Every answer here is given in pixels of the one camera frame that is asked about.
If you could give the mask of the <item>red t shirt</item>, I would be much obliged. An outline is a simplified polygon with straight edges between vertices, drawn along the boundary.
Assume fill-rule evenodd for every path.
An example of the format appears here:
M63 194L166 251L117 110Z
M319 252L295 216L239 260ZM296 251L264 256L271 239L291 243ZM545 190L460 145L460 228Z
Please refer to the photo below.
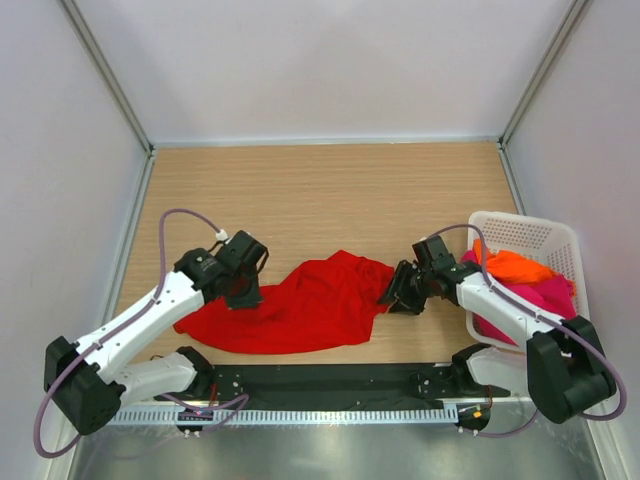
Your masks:
M378 300L394 268L344 250L308 260L281 283L260 289L256 309L229 309L220 299L177 322L173 329L219 350L249 355L307 353L370 340Z

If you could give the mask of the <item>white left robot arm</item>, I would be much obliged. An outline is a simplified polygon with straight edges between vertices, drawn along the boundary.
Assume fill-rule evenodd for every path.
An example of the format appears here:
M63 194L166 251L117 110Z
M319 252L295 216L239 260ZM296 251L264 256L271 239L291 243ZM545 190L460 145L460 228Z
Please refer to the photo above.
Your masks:
M75 342L59 337L45 353L44 387L75 430L90 435L133 403L180 394L204 398L214 368L197 350L143 363L132 360L161 333L206 304L221 299L232 310L257 307L258 275L268 248L240 230L213 248L187 251L160 284L103 327Z

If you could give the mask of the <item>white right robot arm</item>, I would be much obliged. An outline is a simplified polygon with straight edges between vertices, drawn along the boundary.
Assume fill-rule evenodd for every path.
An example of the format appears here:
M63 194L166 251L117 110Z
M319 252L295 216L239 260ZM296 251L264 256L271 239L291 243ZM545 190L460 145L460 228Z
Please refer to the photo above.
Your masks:
M440 297L489 321L513 343L483 337L478 352L450 372L456 392L472 396L485 385L522 392L556 424L611 397L619 404L609 418L621 415L626 389L589 320L564 319L525 300L494 280L484 263L457 261L438 235L412 248L414 261L397 265L379 304L418 315L428 299Z

